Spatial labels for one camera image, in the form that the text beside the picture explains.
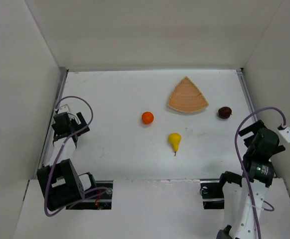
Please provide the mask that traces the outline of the fake orange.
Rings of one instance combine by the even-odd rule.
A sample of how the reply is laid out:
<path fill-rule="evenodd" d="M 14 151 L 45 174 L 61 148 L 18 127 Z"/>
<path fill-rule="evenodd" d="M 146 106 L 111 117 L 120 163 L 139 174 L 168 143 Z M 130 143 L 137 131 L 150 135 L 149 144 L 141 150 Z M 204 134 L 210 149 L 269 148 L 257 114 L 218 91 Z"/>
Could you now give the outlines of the fake orange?
<path fill-rule="evenodd" d="M 154 121 L 154 115 L 151 112 L 144 112 L 141 119 L 143 124 L 148 125 Z"/>

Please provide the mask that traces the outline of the fake yellow pear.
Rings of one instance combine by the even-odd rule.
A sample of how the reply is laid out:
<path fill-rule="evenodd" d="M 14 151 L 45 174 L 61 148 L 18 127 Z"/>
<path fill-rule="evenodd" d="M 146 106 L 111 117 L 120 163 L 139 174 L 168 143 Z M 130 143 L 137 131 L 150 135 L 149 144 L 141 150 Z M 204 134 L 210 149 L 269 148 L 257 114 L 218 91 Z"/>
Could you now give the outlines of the fake yellow pear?
<path fill-rule="evenodd" d="M 174 155 L 178 152 L 179 144 L 181 142 L 181 135 L 178 133 L 172 133 L 168 136 L 168 142 L 173 148 Z"/>

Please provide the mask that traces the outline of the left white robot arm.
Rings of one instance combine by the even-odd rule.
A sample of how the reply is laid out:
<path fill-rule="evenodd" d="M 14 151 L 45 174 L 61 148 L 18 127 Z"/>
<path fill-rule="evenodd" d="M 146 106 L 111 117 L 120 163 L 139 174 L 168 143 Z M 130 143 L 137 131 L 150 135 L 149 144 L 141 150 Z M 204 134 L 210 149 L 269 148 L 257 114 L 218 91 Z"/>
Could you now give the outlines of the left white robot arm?
<path fill-rule="evenodd" d="M 68 112 L 54 116 L 53 153 L 48 163 L 37 171 L 45 207 L 52 212 L 85 199 L 85 192 L 97 187 L 91 173 L 78 175 L 71 162 L 78 137 L 90 131 L 82 113 L 76 116 L 78 120 Z"/>

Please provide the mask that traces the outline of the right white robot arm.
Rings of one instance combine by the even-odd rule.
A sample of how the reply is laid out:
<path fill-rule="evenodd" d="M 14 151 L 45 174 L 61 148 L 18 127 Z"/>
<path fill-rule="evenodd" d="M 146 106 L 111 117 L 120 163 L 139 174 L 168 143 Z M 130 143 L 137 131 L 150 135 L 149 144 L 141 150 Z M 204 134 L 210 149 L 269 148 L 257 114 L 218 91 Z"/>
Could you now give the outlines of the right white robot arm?
<path fill-rule="evenodd" d="M 229 171 L 220 177 L 220 190 L 224 195 L 224 225 L 219 239 L 259 239 L 260 214 L 263 211 L 265 195 L 275 176 L 271 157 L 285 151 L 279 136 L 258 120 L 239 131 L 239 136 L 252 136 L 244 140 L 247 151 L 240 160 L 243 173 Z"/>

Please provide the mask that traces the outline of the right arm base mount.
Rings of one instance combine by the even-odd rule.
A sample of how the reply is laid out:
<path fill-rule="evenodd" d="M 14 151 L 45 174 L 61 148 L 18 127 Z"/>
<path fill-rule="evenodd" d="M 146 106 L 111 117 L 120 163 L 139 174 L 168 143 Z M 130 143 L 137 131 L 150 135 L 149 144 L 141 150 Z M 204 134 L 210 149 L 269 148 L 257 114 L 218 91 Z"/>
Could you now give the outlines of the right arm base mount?
<path fill-rule="evenodd" d="M 205 210 L 224 209 L 224 194 L 219 179 L 201 179 L 199 193 Z"/>

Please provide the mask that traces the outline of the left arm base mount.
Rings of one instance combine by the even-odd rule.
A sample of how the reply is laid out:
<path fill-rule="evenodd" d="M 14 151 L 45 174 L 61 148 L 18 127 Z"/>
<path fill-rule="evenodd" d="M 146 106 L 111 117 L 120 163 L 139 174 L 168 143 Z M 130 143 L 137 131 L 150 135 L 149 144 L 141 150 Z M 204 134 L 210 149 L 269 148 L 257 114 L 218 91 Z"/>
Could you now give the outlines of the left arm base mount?
<path fill-rule="evenodd" d="M 110 188 L 107 192 L 104 189 L 90 192 L 83 202 L 74 206 L 67 206 L 67 210 L 110 210 L 112 208 L 113 181 L 97 181 L 97 187 Z"/>

